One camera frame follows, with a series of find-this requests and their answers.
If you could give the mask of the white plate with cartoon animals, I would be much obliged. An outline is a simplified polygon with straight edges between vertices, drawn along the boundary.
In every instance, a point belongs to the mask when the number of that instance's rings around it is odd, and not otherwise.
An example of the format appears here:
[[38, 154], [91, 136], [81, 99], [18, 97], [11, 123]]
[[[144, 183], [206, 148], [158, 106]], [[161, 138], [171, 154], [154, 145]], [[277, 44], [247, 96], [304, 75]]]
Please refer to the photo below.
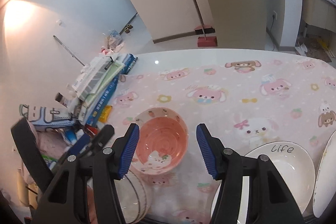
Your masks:
[[319, 218], [335, 195], [335, 132], [329, 138], [318, 166], [313, 194], [313, 214]]

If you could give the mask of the white bowl with dark rim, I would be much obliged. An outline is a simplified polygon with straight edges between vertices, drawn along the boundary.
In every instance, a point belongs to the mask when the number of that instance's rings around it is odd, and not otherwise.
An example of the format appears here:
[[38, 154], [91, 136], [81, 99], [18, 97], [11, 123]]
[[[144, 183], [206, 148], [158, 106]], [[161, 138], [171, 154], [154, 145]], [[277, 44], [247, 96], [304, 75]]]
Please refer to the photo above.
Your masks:
[[153, 194], [148, 185], [132, 170], [114, 181], [126, 223], [138, 223], [147, 214]]

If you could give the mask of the pink strawberry bowl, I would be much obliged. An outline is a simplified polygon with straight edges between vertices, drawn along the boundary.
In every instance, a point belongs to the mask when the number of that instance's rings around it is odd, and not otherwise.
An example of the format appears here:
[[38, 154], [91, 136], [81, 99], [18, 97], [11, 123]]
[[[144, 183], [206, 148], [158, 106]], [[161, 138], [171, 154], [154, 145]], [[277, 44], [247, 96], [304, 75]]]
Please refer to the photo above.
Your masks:
[[189, 133], [175, 111], [155, 107], [135, 118], [139, 141], [131, 166], [144, 175], [159, 175], [174, 169], [187, 152]]

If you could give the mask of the stack of books and boxes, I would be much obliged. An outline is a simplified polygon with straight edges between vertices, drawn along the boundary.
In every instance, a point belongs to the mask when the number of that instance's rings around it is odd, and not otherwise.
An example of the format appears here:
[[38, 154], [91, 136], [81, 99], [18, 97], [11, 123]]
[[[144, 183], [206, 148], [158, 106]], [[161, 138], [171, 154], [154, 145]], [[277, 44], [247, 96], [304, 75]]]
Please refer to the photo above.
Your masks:
[[56, 119], [56, 128], [65, 128], [80, 123], [95, 127], [116, 91], [121, 77], [127, 75], [134, 67], [138, 57], [127, 53], [121, 57], [100, 56], [84, 67], [84, 72], [70, 86], [74, 92], [69, 100], [61, 93], [55, 96], [56, 102], [66, 107], [66, 112], [52, 111]]

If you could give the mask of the pink cartoon tablecloth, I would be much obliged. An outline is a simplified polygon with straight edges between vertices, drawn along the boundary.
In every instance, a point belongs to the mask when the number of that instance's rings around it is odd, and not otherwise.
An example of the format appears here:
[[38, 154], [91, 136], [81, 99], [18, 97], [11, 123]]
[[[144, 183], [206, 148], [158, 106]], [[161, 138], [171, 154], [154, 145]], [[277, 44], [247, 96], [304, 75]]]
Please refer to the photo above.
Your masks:
[[335, 132], [335, 69], [319, 60], [284, 57], [125, 76], [111, 105], [116, 134], [155, 107], [175, 111], [187, 125], [187, 152], [174, 169], [144, 175], [131, 167], [153, 191], [149, 218], [210, 221], [219, 184], [198, 147], [200, 123], [240, 155], [268, 155], [305, 210], [313, 205], [319, 162]]

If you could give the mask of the red broom and dustpan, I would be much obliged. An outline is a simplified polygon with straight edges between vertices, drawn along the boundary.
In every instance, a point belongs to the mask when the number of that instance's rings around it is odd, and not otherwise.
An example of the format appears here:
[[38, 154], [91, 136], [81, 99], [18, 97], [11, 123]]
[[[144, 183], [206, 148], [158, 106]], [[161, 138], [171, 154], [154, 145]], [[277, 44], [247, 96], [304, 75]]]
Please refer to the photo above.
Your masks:
[[194, 30], [195, 33], [197, 35], [199, 35], [198, 40], [197, 40], [197, 46], [198, 47], [203, 47], [203, 48], [205, 48], [205, 47], [217, 47], [218, 46], [217, 37], [213, 36], [213, 35], [209, 35], [206, 31], [208, 29], [211, 29], [212, 26], [205, 25], [204, 20], [203, 20], [202, 15], [201, 15], [201, 11], [200, 11], [198, 3], [197, 3], [197, 0], [193, 0], [193, 4], [194, 4], [194, 7], [196, 9], [197, 16], [198, 16], [199, 23], [200, 23], [200, 25], [198, 25]]

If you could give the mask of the bathroom vanity cabinet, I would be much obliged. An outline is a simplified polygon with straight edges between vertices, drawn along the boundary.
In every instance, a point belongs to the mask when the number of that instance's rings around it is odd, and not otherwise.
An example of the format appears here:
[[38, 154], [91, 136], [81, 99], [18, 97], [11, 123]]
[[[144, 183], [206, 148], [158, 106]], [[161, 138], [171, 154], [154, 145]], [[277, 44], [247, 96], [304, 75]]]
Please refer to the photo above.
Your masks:
[[335, 33], [335, 5], [327, 0], [302, 0], [302, 20]]

